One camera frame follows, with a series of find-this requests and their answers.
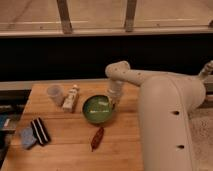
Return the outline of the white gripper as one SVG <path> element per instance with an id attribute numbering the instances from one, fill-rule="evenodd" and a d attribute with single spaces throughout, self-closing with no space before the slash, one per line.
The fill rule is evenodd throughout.
<path id="1" fill-rule="evenodd" d="M 118 100 L 122 96 L 122 88 L 124 83 L 122 81 L 110 80 L 107 93 L 111 97 L 110 104 L 112 110 L 115 110 L 118 105 Z"/>

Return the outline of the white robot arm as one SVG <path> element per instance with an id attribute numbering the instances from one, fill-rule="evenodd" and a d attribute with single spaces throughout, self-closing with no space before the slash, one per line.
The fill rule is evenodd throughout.
<path id="1" fill-rule="evenodd" d="M 204 81 L 211 72 L 213 60 L 197 75 L 134 70 L 126 61 L 106 67 L 112 103 L 120 101 L 124 83 L 139 87 L 144 171 L 198 171 L 188 113 L 204 102 Z"/>

